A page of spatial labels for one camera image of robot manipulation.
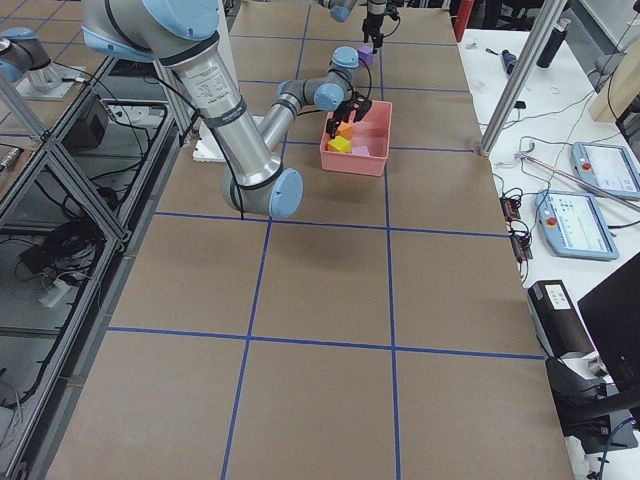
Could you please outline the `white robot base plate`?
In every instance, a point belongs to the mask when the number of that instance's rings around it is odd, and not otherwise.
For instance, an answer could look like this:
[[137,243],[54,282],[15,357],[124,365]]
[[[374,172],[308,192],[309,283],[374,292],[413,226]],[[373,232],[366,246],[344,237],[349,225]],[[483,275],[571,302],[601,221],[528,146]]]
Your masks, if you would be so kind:
[[[263,116],[252,115],[252,122],[255,124],[253,128],[249,128],[246,119],[242,119],[217,130],[217,133],[222,137],[224,147],[229,149],[232,157],[239,158],[241,155],[251,152],[253,138],[251,132],[257,130],[263,120]],[[223,151],[204,120],[199,123],[198,133],[199,140],[193,152],[194,160],[196,162],[224,163]]]

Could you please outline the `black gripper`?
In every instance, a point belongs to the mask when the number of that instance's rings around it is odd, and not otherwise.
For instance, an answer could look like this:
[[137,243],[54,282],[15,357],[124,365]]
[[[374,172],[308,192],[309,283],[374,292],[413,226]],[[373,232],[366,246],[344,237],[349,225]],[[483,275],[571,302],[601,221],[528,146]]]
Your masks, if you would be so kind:
[[384,41],[384,34],[381,32],[381,28],[384,22],[385,13],[371,13],[368,12],[366,18],[363,21],[363,41],[368,44],[370,41],[370,35],[372,35],[372,44],[374,50],[379,50]]
[[333,118],[329,118],[325,124],[325,133],[330,139],[337,135],[341,123],[360,122],[369,113],[373,102],[367,97],[353,97],[344,101],[333,112]]

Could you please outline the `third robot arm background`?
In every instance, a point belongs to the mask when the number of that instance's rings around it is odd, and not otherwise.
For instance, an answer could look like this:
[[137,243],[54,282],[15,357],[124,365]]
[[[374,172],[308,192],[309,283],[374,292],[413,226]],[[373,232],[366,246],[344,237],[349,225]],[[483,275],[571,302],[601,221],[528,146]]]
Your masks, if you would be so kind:
[[27,72],[40,71],[51,62],[33,30],[13,27],[1,32],[1,74],[9,82],[15,83]]

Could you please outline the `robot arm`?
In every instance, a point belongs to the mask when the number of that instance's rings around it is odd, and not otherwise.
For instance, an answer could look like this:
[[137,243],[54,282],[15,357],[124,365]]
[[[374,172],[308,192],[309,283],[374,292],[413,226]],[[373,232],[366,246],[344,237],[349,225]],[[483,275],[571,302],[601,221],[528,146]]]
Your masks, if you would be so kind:
[[[316,3],[329,11],[330,16],[337,22],[344,23],[357,6],[356,0],[317,0]],[[372,45],[376,53],[383,45],[384,34],[381,28],[387,16],[387,2],[385,0],[367,0],[366,17],[362,23],[365,43]]]
[[359,55],[339,47],[327,73],[283,83],[270,111],[255,122],[218,45],[221,13],[215,1],[85,1],[82,30],[87,46],[104,55],[159,62],[175,72],[213,135],[227,164],[227,204],[245,213],[287,218],[299,208],[301,174],[284,166],[275,148],[306,106],[329,115],[335,135],[348,120],[362,120],[371,100],[356,91]]

